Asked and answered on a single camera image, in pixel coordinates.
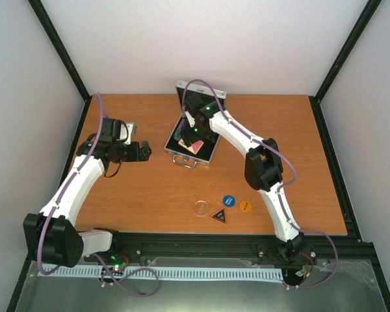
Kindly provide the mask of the pink playing card deck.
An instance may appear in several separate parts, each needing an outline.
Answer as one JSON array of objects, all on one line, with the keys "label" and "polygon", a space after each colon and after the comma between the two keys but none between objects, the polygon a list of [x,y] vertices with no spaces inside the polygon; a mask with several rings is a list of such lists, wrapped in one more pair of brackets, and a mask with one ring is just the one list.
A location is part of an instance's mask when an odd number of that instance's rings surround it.
[{"label": "pink playing card deck", "polygon": [[203,147],[204,145],[204,141],[202,140],[198,140],[196,142],[193,142],[190,146],[186,146],[185,148],[193,153],[194,155],[196,155],[200,150],[201,148]]}]

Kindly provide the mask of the aluminium poker case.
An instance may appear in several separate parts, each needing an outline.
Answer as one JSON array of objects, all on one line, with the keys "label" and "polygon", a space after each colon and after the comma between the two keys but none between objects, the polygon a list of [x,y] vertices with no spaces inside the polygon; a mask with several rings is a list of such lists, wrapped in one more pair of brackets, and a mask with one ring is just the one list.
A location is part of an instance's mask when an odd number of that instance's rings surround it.
[{"label": "aluminium poker case", "polygon": [[181,116],[164,147],[172,155],[172,162],[178,166],[193,169],[198,164],[210,165],[220,135],[209,128],[208,117],[218,112],[218,99],[226,107],[227,92],[211,90],[194,82],[178,81],[176,92],[179,98]]}]

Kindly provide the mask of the clear round disc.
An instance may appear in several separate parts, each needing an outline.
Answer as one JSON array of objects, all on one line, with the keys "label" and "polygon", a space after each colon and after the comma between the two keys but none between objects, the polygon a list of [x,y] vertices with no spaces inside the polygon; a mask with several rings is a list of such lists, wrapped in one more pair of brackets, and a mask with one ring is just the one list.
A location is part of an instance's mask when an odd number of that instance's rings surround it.
[{"label": "clear round disc", "polygon": [[199,200],[194,203],[192,210],[196,216],[204,217],[209,213],[209,204],[206,201]]}]

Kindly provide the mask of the black red triangle token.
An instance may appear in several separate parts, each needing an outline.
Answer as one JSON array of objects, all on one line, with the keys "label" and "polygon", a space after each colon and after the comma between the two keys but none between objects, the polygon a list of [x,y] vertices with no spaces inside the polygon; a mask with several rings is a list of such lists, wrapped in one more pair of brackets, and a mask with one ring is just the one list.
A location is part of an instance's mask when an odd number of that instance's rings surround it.
[{"label": "black red triangle token", "polygon": [[227,223],[227,217],[226,217],[226,210],[225,210],[225,208],[223,207],[220,210],[214,212],[211,215],[211,218],[216,220],[216,221],[218,221],[218,222],[226,224]]}]

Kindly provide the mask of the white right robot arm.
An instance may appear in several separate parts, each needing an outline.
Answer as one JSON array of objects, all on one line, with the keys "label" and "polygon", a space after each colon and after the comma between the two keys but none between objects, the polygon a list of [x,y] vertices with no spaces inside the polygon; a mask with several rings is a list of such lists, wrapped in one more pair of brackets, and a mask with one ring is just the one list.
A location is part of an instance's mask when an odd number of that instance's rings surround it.
[{"label": "white right robot arm", "polygon": [[177,89],[186,125],[179,131],[185,147],[206,141],[213,134],[226,139],[244,157],[244,178],[263,198],[272,219],[275,236],[281,241],[279,250],[288,257],[305,246],[283,190],[283,165],[278,144],[273,138],[263,139],[241,125],[223,106],[223,98],[212,93]]}]

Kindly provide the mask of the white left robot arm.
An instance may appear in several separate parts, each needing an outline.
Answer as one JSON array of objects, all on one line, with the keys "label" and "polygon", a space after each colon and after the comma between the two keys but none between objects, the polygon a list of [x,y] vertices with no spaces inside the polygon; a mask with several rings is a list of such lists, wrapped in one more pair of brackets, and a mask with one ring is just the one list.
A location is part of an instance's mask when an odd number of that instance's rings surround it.
[{"label": "white left robot arm", "polygon": [[100,253],[107,261],[118,260],[122,245],[111,229],[78,232],[79,211],[95,182],[107,176],[110,164],[148,161],[148,142],[132,139],[136,125],[103,118],[96,133],[79,145],[71,170],[50,201],[23,221],[28,258],[37,263],[74,267],[81,258]]}]

